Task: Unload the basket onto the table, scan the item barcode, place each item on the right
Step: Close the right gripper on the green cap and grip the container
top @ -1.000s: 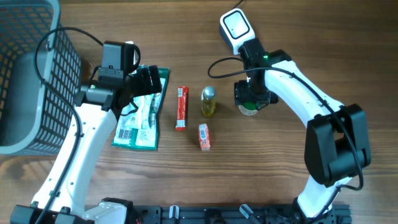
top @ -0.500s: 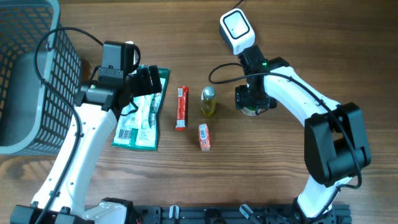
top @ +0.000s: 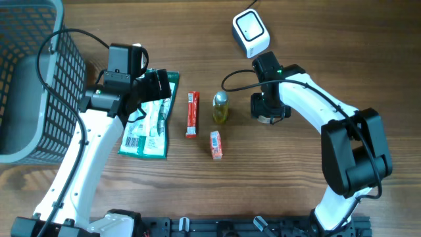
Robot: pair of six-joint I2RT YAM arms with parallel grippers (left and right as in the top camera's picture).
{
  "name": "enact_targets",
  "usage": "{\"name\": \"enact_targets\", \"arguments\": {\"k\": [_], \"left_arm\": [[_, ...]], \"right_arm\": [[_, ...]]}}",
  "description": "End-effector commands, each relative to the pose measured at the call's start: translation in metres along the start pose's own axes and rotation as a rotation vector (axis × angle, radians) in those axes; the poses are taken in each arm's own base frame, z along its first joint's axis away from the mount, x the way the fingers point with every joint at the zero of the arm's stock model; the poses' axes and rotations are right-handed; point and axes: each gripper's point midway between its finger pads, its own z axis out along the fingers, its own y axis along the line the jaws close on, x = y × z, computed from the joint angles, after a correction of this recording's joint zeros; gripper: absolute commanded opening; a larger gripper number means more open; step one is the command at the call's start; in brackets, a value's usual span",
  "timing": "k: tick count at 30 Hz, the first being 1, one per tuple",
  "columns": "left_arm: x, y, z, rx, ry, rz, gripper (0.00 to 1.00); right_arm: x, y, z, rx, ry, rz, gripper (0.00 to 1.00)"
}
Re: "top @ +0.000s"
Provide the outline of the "green lid white jar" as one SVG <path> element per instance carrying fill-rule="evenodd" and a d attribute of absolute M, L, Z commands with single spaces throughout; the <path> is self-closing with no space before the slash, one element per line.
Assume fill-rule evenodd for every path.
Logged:
<path fill-rule="evenodd" d="M 271 125 L 276 124 L 277 122 L 280 121 L 280 120 L 276 120 L 274 117 L 264 117 L 262 115 L 259 115 L 257 120 L 263 124 L 271 124 Z"/>

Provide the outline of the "yellow liquid small bottle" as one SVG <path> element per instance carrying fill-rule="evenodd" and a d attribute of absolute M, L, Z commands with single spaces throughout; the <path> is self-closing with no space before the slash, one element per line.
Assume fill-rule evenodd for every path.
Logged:
<path fill-rule="evenodd" d="M 215 94 L 213 101 L 213 119 L 215 123 L 223 124 L 227 121 L 229 115 L 229 98 L 225 91 L 219 91 Z"/>

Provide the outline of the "red white carton cup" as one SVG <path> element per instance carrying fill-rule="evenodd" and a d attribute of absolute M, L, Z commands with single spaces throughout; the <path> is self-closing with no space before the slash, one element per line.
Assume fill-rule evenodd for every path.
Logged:
<path fill-rule="evenodd" d="M 214 160 L 221 160 L 223 153 L 219 131 L 213 131 L 210 133 L 210 150 Z"/>

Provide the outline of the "red stick packet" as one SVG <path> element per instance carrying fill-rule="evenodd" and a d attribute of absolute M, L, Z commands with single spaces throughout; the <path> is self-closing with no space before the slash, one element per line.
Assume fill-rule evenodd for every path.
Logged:
<path fill-rule="evenodd" d="M 197 119 L 199 107 L 199 95 L 197 91 L 188 93 L 188 115 L 186 138 L 195 138 L 197 136 Z"/>

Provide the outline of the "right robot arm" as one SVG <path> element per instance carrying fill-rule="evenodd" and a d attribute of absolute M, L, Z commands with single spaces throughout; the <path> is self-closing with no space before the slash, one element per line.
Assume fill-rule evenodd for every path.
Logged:
<path fill-rule="evenodd" d="M 349 226 L 351 215 L 393 166 L 384 125 L 373 108 L 359 110 L 340 102 L 314 83 L 298 65 L 282 66 L 273 52 L 252 62 L 261 91 L 251 96 L 251 114 L 275 124 L 296 110 L 321 135 L 322 172 L 328 184 L 310 214 L 310 233 L 333 236 Z"/>

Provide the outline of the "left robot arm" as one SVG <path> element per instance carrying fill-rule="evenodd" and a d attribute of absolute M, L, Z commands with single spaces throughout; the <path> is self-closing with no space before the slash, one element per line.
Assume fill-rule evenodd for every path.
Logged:
<path fill-rule="evenodd" d="M 18 217 L 11 236 L 142 236 L 140 213 L 110 210 L 90 222 L 94 193 L 112 147 L 130 123 L 137 103 L 170 97 L 166 71 L 147 72 L 149 55 L 140 44 L 113 44 L 103 85 L 80 102 L 75 129 L 60 169 L 32 218 Z"/>

